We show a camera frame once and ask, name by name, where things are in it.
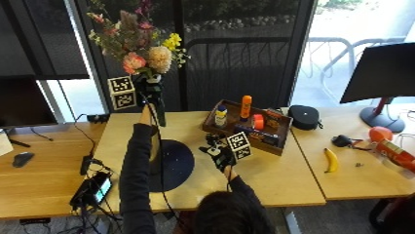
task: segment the black sleeve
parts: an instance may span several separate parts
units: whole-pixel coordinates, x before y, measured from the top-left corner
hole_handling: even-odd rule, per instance
[[[120,175],[120,211],[124,217],[124,234],[156,233],[148,185],[151,135],[151,126],[134,125]]]
[[[240,193],[244,194],[251,201],[257,204],[260,207],[263,207],[260,199],[256,195],[255,190],[252,189],[252,187],[244,182],[241,176],[239,175],[231,182],[231,186],[233,189],[235,193]]]

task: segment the wooden desk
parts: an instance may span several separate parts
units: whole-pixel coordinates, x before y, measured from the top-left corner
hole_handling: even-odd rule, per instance
[[[99,142],[106,124],[78,123]],[[35,218],[71,214],[70,201],[84,176],[79,174],[83,156],[92,148],[91,140],[74,124],[37,127],[54,141],[38,136],[30,128],[18,129],[11,138],[31,145],[15,145],[15,150],[0,156],[0,218]],[[15,155],[35,153],[23,168],[13,166]]]
[[[211,156],[199,150],[208,146],[202,124],[209,112],[167,113],[168,127],[162,128],[164,139],[183,142],[194,152],[195,169],[187,182],[167,192],[170,203],[176,210],[195,210],[209,193],[227,190],[227,179],[216,169]],[[103,134],[95,158],[120,173],[132,125],[139,114],[112,114]],[[253,148],[253,154],[239,160],[235,169],[253,187],[267,207],[312,206],[327,204],[321,189],[312,175],[307,161],[292,134],[288,136],[284,156],[273,155]],[[114,175],[115,186],[108,196],[114,211],[120,211],[119,175]],[[154,212],[168,211],[162,193],[151,193]]]
[[[398,111],[402,109],[402,106],[397,105],[390,108],[394,107]],[[393,171],[382,163],[384,157],[372,152],[336,147],[332,144],[332,138],[339,135],[368,139],[366,143],[362,142],[358,146],[365,147],[369,144],[370,127],[360,118],[364,106],[317,109],[325,129],[303,131],[292,127],[292,131],[328,200],[389,198],[414,193],[415,178],[412,173],[400,174]],[[401,118],[406,119],[406,114],[401,114]],[[415,134],[415,122],[406,121],[406,123],[405,132]],[[415,153],[414,140],[414,138],[409,138],[404,147],[413,154]],[[327,147],[337,154],[340,163],[339,171],[329,174],[325,174],[329,165],[324,153]]]

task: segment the wooden tray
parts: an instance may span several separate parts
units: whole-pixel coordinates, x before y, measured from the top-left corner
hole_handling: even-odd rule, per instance
[[[219,127],[216,127],[216,111],[219,108],[219,105],[224,105],[228,109],[228,125],[220,129]],[[203,124],[203,130],[211,134],[225,134],[227,137],[231,137],[232,135],[235,135],[235,125],[240,124],[244,125],[247,127],[252,127],[252,116],[255,114],[263,114],[265,120],[268,120],[269,115],[267,113],[267,110],[264,109],[259,109],[255,107],[251,107],[251,117],[248,119],[247,122],[241,122],[240,121],[240,110],[241,110],[241,104],[236,103],[233,101],[225,100],[223,99],[217,105],[215,106],[213,110],[211,111],[208,118]],[[287,145],[287,135],[288,135],[288,131],[291,128],[291,124],[292,124],[292,118],[288,116],[283,116],[279,120],[280,126],[277,128],[273,128],[268,125],[265,125],[264,128],[264,132],[272,135],[279,135],[280,137],[280,142],[279,145],[275,146],[272,144],[264,143],[261,142],[260,139],[253,138],[251,136],[248,136],[249,139],[249,143],[253,147],[263,149],[271,153],[275,153],[277,155],[283,155],[284,154],[284,150],[285,150],[285,145]]]

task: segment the small bottle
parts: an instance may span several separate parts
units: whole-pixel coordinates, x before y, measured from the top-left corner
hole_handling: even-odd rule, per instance
[[[252,96],[244,96],[243,97],[243,104],[241,104],[241,116],[240,116],[241,122],[248,121],[249,112],[251,112],[251,103],[252,103]]]
[[[227,124],[228,124],[228,121],[227,121],[227,115],[228,115],[228,109],[224,105],[220,105],[219,108],[217,108],[217,112],[216,112],[216,126],[223,129]]]

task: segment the yellow object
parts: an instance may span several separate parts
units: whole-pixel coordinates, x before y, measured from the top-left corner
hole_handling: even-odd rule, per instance
[[[325,173],[333,173],[339,170],[339,156],[329,148],[325,148],[325,154],[329,160],[329,167]]]

